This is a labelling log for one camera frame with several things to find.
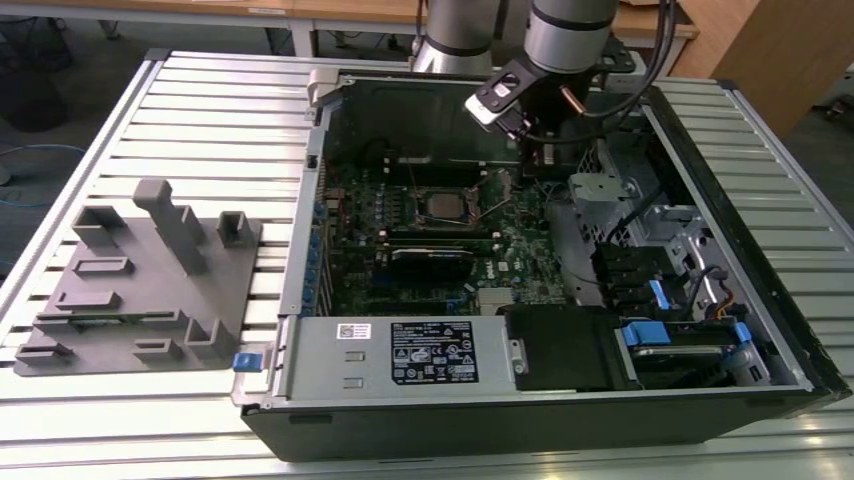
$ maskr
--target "motherboard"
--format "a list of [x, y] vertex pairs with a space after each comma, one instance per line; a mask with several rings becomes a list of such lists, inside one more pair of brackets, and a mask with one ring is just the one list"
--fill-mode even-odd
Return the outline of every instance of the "motherboard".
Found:
[[565, 303], [543, 220], [560, 185], [521, 187], [512, 168], [452, 178], [403, 170], [400, 180], [329, 168], [332, 314], [493, 315], [512, 303]]

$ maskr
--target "aluminum table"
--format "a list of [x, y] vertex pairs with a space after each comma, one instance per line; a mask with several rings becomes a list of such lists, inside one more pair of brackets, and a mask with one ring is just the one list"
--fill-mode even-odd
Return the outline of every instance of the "aluminum table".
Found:
[[[82, 205], [130, 202], [141, 177], [168, 178], [198, 217], [264, 221], [244, 345], [272, 340], [310, 122], [317, 66], [404, 64], [172, 52], [146, 60], [0, 290], [0, 477], [537, 479], [808, 478], [854, 471], [854, 400], [767, 420], [691, 446], [289, 464], [229, 400], [228, 370], [21, 378], [14, 351], [60, 277]], [[737, 92], [659, 82], [743, 219], [843, 374], [854, 375], [854, 236]]]

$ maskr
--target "power supply label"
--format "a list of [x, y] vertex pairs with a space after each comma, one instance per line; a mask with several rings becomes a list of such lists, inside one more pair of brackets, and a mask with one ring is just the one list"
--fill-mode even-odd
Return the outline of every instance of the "power supply label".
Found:
[[471, 322], [392, 323], [390, 379], [397, 385], [476, 383]]

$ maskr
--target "blue cable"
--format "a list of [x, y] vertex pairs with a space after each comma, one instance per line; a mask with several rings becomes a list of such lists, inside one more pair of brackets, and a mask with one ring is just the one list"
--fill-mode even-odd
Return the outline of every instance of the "blue cable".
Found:
[[0, 200], [0, 205], [6, 205], [9, 207], [46, 207], [50, 203], [17, 203]]
[[0, 157], [8, 153], [18, 152], [21, 150], [72, 150], [77, 152], [80, 155], [85, 154], [85, 150], [80, 147], [74, 147], [73, 145], [61, 145], [57, 143], [42, 143], [37, 145], [21, 145], [20, 147], [9, 148], [8, 150], [0, 152]]

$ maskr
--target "barcode sticker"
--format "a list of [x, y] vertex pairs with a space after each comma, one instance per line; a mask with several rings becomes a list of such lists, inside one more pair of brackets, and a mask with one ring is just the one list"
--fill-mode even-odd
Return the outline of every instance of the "barcode sticker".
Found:
[[336, 338], [338, 340], [369, 340], [370, 324], [369, 323], [338, 323]]

